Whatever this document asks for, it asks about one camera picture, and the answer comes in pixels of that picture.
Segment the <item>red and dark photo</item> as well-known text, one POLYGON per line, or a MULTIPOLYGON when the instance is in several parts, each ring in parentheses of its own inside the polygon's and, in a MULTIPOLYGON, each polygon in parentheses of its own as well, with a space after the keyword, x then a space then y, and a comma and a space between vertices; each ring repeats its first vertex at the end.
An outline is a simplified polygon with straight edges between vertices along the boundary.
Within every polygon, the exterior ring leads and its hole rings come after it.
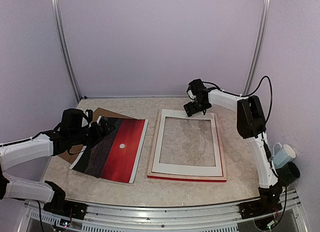
POLYGON ((115 129, 90 150, 81 150, 69 169, 113 182, 135 181, 148 127, 147 119, 99 116, 115 129))

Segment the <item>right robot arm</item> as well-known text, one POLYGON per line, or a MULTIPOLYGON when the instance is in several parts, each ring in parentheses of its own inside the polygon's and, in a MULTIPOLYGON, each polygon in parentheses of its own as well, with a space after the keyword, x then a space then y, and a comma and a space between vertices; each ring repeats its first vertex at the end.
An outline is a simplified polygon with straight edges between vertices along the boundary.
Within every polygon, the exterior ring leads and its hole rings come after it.
POLYGON ((237 132, 252 151, 259 180, 259 199, 239 205, 242 218, 280 211, 282 209, 280 195, 283 187, 268 145, 266 119, 260 99, 256 95, 236 96, 208 88, 188 87, 186 92, 191 99, 183 106, 188 117, 198 112, 205 113, 213 105, 225 107, 236 113, 237 132))

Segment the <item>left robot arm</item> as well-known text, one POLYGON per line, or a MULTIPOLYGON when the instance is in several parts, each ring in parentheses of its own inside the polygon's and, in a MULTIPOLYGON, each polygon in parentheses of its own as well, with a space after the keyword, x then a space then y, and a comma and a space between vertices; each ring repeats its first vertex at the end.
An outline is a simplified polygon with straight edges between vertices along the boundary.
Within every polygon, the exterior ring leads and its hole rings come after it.
POLYGON ((0 198, 33 200, 46 211, 66 214, 74 203, 56 183, 42 180, 51 157, 71 153, 75 146, 89 152, 115 130, 113 122, 101 119, 83 125, 81 118, 62 120, 55 128, 0 145, 0 198))

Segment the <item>brown backing board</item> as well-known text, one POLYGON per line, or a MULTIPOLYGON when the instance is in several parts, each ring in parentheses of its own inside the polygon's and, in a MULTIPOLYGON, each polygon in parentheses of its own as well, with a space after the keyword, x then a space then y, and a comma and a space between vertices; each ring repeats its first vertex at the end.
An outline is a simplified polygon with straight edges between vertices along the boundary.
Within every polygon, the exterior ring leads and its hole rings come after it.
MULTIPOLYGON (((133 117, 129 117, 120 113, 113 112, 111 110, 98 107, 93 112, 93 121, 97 122, 99 116, 107 117, 107 118, 118 118, 118 119, 134 119, 133 117)), ((66 162, 72 164, 78 158, 78 156, 85 151, 85 149, 86 147, 82 144, 74 145, 69 151, 70 154, 67 151, 65 151, 64 153, 60 154, 59 157, 65 160, 66 162)))

